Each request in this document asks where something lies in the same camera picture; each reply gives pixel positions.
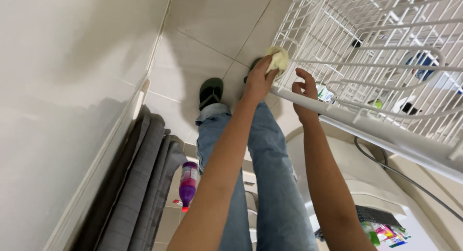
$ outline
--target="white wire rack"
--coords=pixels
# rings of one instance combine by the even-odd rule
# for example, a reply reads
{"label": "white wire rack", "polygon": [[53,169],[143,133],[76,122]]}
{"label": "white wire rack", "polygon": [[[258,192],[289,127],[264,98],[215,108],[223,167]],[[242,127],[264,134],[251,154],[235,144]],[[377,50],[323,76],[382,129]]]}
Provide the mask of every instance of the white wire rack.
{"label": "white wire rack", "polygon": [[[290,63],[272,92],[463,183],[462,23],[463,0],[293,0],[273,42]],[[318,101],[290,92],[296,67]]]}

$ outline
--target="flip flop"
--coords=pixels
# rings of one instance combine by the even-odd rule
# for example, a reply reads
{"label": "flip flop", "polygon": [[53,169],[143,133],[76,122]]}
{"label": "flip flop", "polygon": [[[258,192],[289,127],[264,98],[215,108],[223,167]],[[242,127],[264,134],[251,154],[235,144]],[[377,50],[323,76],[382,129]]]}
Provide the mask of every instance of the flip flop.
{"label": "flip flop", "polygon": [[211,104],[220,103],[224,91],[222,79],[213,77],[206,80],[200,88],[200,111]]}
{"label": "flip flop", "polygon": [[[254,60],[254,62],[252,62],[252,65],[251,65],[251,67],[249,68],[248,74],[249,74],[249,72],[251,72],[251,70],[257,65],[257,63],[258,63],[259,60],[261,60],[261,59],[262,59],[262,58],[259,57],[258,59]],[[247,76],[243,79],[243,81],[245,82],[245,84],[246,84],[246,80],[247,80],[247,79],[248,79]]]}

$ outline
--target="jeans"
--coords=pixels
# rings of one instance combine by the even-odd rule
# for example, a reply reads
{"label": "jeans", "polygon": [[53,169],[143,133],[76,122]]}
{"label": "jeans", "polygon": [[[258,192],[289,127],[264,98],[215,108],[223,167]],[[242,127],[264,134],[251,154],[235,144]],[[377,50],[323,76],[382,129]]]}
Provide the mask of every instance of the jeans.
{"label": "jeans", "polygon": [[[232,117],[227,106],[212,104],[196,119],[199,169]],[[258,185],[258,251],[317,251],[302,197],[296,188],[285,136],[269,107],[259,103],[252,119],[248,149]],[[219,251],[252,251],[242,171],[230,201]]]}

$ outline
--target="purple bottle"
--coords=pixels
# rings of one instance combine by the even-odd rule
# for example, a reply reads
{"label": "purple bottle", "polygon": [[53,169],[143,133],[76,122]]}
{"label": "purple bottle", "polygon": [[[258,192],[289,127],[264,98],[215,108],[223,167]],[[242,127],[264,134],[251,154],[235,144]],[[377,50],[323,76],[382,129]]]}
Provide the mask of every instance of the purple bottle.
{"label": "purple bottle", "polygon": [[194,162],[184,163],[182,166],[182,177],[180,178],[180,187],[178,193],[183,202],[182,211],[187,212],[190,201],[196,193],[196,180],[198,177],[198,165]]}

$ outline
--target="black cable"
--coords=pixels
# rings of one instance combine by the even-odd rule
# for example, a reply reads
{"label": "black cable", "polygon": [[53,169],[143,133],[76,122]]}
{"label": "black cable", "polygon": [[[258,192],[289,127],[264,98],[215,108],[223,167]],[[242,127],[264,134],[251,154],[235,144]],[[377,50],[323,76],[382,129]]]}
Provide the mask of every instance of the black cable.
{"label": "black cable", "polygon": [[380,147],[383,155],[384,155],[384,164],[382,164],[381,162],[377,161],[374,157],[372,157],[370,154],[366,153],[364,150],[362,150],[362,148],[360,147],[360,145],[358,145],[358,142],[357,142],[357,139],[358,137],[355,136],[354,138],[354,143],[355,143],[355,146],[357,146],[357,149],[363,153],[365,156],[367,156],[370,160],[374,161],[375,163],[381,165],[383,167],[383,169],[389,169],[391,171],[393,171],[394,173],[396,173],[397,175],[399,175],[400,177],[406,179],[408,182],[412,183],[413,185],[415,185],[417,188],[421,189],[422,191],[424,191],[426,194],[428,194],[431,198],[433,198],[435,201],[437,201],[440,205],[442,205],[443,207],[445,207],[450,213],[452,213],[456,218],[460,219],[461,222],[463,222],[463,218],[458,214],[456,213],[453,209],[451,209],[449,206],[447,206],[447,204],[443,203],[440,199],[438,199],[436,196],[434,196],[431,192],[429,192],[427,189],[423,188],[420,184],[414,182],[412,179],[410,179],[409,177],[403,175],[401,172],[397,171],[396,169],[393,169],[391,167],[388,166],[388,157],[386,155],[386,151]]}

